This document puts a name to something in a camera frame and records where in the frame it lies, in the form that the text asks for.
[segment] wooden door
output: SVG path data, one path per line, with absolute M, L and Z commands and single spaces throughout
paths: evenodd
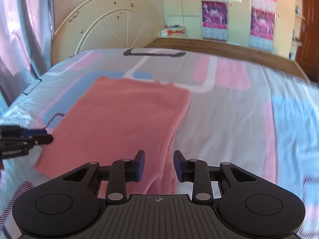
M 319 81 L 319 0 L 303 0 L 303 15 L 306 20 L 301 25 L 300 41 L 296 61 L 309 76 Z

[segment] circular pad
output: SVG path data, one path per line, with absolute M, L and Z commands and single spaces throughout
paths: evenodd
M 276 197 L 259 194 L 246 200 L 246 207 L 255 214 L 261 216 L 272 216 L 282 210 L 282 203 Z
M 302 201 L 267 181 L 241 182 L 218 202 L 221 219 L 247 237 L 283 237 L 294 232 L 305 216 Z
M 56 189 L 49 183 L 23 193 L 13 205 L 15 222 L 24 234 L 62 238 L 84 230 L 97 219 L 101 208 L 92 192 L 63 184 Z
M 39 198 L 35 207 L 38 211 L 47 215 L 57 215 L 68 211 L 73 204 L 73 200 L 64 194 L 48 194 Z

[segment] metal screw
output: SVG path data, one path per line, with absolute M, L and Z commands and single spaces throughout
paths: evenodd
M 198 193 L 196 194 L 195 198 L 200 201 L 206 201 L 211 199 L 211 196 L 208 193 Z
M 112 200 L 112 201 L 118 201 L 124 198 L 124 196 L 121 193 L 111 193 L 107 197 L 109 200 Z

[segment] shelf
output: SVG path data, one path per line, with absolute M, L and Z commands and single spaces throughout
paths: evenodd
M 295 42 L 292 42 L 291 44 L 294 45 L 294 46 L 298 46 L 298 47 L 302 47 L 303 46 L 303 43 L 301 43 L 300 41 L 295 41 Z
M 296 18 L 300 18 L 300 19 L 302 19 L 302 20 L 305 20 L 305 17 L 302 16 L 302 15 L 299 15 L 299 14 L 296 14 Z

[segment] bed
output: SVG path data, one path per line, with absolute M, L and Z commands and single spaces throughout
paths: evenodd
M 90 10 L 101 2 L 107 6 Z M 126 31 L 117 34 L 118 28 L 110 26 L 122 21 L 122 15 L 120 30 Z M 130 20 L 131 16 L 142 20 Z M 142 49 L 158 37 L 162 28 L 162 22 L 144 0 L 85 2 L 55 34 L 52 63 L 56 65 L 17 98 L 0 124 L 46 127 L 51 132 L 102 75 L 174 83 L 188 89 L 191 100 L 172 149 L 180 150 L 187 159 L 202 159 L 213 166 L 232 162 L 295 193 L 306 206 L 299 236 L 318 238 L 318 88 L 307 82 L 297 66 L 279 57 L 269 62 L 269 54 L 253 50 L 257 56 L 245 58 L 238 57 L 242 52 L 225 54 L 227 50 L 223 54 L 203 48 L 181 52 L 192 50 L 190 41 L 177 39 L 175 43 L 179 45 L 174 47 L 180 50 L 167 49 L 172 47 L 159 42 Z M 203 42 L 207 48 L 208 41 Z M 290 74 L 269 68 L 274 65 Z M 14 200 L 48 181 L 34 169 L 42 150 L 36 146 L 28 156 L 4 161 L 0 183 L 1 239 L 20 236 L 11 215 Z M 212 186 L 214 196 L 220 197 L 217 185 Z M 178 185 L 177 193 L 191 192 L 192 184 Z
M 167 49 L 101 49 L 79 53 L 54 66 L 20 95 L 1 119 L 53 130 L 99 76 L 172 82 L 191 92 L 173 150 L 209 165 L 233 162 L 299 196 L 307 216 L 299 234 L 319 226 L 319 91 L 301 78 L 247 61 Z M 24 190 L 48 180 L 33 169 L 42 148 L 4 161 L 1 226 L 18 238 L 10 209 Z M 191 184 L 178 193 L 191 194 Z M 213 183 L 215 197 L 218 188 Z

